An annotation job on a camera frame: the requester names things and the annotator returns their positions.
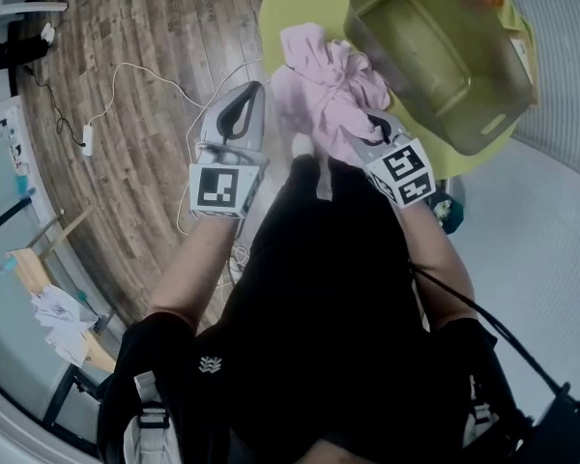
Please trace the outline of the wooden tray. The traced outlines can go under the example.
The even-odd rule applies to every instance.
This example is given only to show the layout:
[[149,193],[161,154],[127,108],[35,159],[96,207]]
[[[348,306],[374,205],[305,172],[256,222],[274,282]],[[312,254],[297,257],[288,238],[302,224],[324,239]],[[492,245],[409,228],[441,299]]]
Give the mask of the wooden tray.
[[537,106],[539,73],[534,29],[514,8],[502,14],[501,21],[532,85],[531,106]]

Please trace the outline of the clear plastic tub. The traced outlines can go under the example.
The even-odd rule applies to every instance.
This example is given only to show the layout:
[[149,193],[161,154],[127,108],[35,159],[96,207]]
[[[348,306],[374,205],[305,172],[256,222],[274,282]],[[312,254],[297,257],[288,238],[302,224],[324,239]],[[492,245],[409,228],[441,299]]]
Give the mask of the clear plastic tub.
[[411,117],[463,156],[532,104],[523,62],[484,0],[349,0],[344,33]]

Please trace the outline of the person's left forearm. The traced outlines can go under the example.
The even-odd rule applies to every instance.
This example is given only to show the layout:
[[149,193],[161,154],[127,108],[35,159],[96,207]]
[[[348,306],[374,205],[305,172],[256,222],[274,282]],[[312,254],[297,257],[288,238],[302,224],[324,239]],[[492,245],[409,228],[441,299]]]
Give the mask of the person's left forearm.
[[161,275],[148,313],[173,314],[196,332],[230,255],[238,225],[229,217],[201,217]]

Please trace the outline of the round yellow-green table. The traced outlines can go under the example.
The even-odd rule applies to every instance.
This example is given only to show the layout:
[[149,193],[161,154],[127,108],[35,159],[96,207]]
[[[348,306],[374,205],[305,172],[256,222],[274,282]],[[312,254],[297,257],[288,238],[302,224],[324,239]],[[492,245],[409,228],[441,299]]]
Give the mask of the round yellow-green table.
[[[319,24],[325,28],[327,38],[330,41],[335,39],[345,40],[355,50],[363,53],[355,47],[344,33],[344,22],[348,7],[349,0],[263,0],[259,15],[259,32],[265,64],[271,75],[284,63],[280,32],[287,27],[295,25],[304,23]],[[420,141],[433,167],[434,174],[439,179],[447,179],[466,173],[489,159],[499,149],[501,142],[512,134],[519,118],[523,115],[484,150],[474,156],[463,156],[438,136],[417,123],[399,102],[392,90],[389,87],[388,89],[391,96],[391,107],[386,111],[378,112],[386,112],[396,116],[409,133],[409,136]]]

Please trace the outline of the pink clothes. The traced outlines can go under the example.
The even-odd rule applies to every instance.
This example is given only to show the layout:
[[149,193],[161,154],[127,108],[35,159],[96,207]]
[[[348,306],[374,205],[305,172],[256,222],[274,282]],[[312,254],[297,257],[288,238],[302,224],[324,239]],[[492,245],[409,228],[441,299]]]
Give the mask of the pink clothes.
[[363,162],[344,133],[370,142],[380,128],[366,111],[386,111],[392,100],[368,57],[345,40],[329,40],[315,23],[280,32],[284,63],[272,75],[276,110],[284,128],[310,136],[330,158],[354,168]]

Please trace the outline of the person's black clothed torso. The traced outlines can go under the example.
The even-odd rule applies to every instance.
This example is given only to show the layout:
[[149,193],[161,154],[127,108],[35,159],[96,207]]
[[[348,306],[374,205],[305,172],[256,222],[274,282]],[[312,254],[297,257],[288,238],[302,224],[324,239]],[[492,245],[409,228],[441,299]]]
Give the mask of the person's black clothed torso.
[[183,464],[453,464],[485,400],[489,418],[516,411],[476,318],[431,331],[388,199],[359,168],[329,163],[333,197],[318,198],[318,159],[293,159],[255,235],[220,319],[193,332],[170,313],[124,334],[101,403],[102,464],[127,464],[152,373]]

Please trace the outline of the curved wooden desk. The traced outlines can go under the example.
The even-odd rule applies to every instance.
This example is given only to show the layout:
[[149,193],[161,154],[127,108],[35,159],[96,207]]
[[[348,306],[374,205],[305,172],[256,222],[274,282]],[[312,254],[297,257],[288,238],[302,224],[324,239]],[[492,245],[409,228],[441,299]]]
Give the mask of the curved wooden desk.
[[[53,284],[61,288],[58,285],[57,279],[47,267],[46,259],[50,254],[54,253],[59,245],[67,240],[67,237],[92,213],[92,211],[93,209],[89,207],[76,217],[65,229],[57,234],[56,238],[50,242],[49,246],[42,253],[37,253],[34,250],[34,246],[39,239],[44,237],[45,233],[58,222],[58,217],[54,217],[50,220],[27,247],[14,249],[7,253],[7,257],[9,255],[16,257],[17,267],[13,272],[30,295],[40,293],[48,284]],[[88,296],[85,292],[79,290],[74,295],[67,291],[65,292],[99,316],[97,324],[84,335],[88,347],[88,353],[83,365],[90,364],[104,372],[113,372],[116,365],[115,357],[102,345],[102,339],[100,336],[100,331],[104,327],[104,322],[107,318],[99,315],[93,309],[91,304],[88,302]]]

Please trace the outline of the pile of white papers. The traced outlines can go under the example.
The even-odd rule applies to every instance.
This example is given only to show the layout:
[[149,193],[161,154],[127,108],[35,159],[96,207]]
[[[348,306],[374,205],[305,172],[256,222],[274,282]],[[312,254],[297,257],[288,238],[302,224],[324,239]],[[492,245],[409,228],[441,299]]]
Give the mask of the pile of white papers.
[[99,316],[61,288],[48,284],[31,295],[34,317],[48,328],[45,340],[67,362],[83,366],[88,347],[84,335],[99,321]]

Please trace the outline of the person's right forearm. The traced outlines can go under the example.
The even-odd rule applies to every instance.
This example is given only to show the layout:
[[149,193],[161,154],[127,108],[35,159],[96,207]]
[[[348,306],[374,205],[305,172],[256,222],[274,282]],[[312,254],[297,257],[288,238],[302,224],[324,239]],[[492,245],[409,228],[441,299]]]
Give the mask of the person's right forearm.
[[[472,300],[468,271],[438,220],[422,201],[395,211],[406,240],[410,261],[433,279]],[[477,318],[475,311],[432,279],[415,275],[417,292],[431,331],[448,322]]]

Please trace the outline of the teal trash bin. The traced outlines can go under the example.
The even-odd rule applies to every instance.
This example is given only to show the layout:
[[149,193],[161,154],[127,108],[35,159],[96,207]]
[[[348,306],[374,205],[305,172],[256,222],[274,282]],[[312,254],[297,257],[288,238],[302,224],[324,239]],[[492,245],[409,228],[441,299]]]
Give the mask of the teal trash bin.
[[427,199],[428,206],[447,235],[453,234],[464,220],[465,189],[459,177],[440,180]]

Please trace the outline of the person's white shoe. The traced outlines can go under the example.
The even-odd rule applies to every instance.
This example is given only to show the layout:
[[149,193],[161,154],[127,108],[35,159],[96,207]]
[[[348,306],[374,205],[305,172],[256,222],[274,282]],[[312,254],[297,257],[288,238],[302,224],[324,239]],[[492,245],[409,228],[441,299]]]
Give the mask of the person's white shoe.
[[293,138],[291,153],[294,159],[299,157],[315,155],[315,148],[311,138],[303,133],[297,132]]

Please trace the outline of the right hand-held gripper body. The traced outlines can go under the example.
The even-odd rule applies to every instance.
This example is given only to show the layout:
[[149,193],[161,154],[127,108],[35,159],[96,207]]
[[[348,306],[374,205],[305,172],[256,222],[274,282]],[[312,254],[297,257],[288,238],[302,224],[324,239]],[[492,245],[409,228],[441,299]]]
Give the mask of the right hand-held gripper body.
[[366,170],[375,187],[400,209],[436,191],[431,164],[418,139],[387,148]]

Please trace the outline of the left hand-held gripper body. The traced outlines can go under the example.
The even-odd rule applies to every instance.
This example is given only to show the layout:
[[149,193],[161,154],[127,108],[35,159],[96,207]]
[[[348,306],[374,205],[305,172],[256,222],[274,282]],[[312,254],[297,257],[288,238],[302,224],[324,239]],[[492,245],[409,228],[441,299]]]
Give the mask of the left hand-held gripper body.
[[258,191],[268,158],[262,152],[200,142],[189,168],[189,207],[210,217],[245,219]]

